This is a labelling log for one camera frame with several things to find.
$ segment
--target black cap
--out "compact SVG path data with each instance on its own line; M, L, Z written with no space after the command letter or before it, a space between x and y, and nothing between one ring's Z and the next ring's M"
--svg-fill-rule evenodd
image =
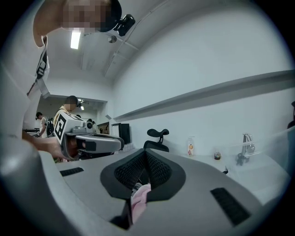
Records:
M108 32L112 30L122 17L122 7L118 0L111 0L111 14L107 14L106 21L101 23L100 28L96 28L99 32Z
M64 104L77 104L78 105L78 98L74 95L69 96L65 99Z

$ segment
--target faucet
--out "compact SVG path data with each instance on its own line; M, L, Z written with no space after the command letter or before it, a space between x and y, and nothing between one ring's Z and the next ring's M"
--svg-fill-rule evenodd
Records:
M252 139L252 135L249 133L243 133L244 139L243 142L251 142ZM243 165L244 162L249 162L249 155L246 155L246 153L248 154L252 154L255 150L255 145L254 144L250 144L250 145L243 145L242 146L242 151L237 155L237 159L236 159L236 165Z

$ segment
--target fluorescent light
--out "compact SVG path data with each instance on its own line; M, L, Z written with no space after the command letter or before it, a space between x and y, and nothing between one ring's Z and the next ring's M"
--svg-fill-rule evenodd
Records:
M78 49L79 47L79 40L80 40L80 32L72 32L71 38L71 48Z

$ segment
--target gray robot arm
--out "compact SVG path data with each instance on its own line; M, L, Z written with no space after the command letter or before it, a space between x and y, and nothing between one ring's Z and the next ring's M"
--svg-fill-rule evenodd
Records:
M122 150L123 139L111 135L93 132L92 123L85 122L74 114L62 112L56 122L54 134L57 137L63 155L70 160L78 160L84 155L113 153ZM68 149L69 137L75 137L78 143L78 155L72 157Z

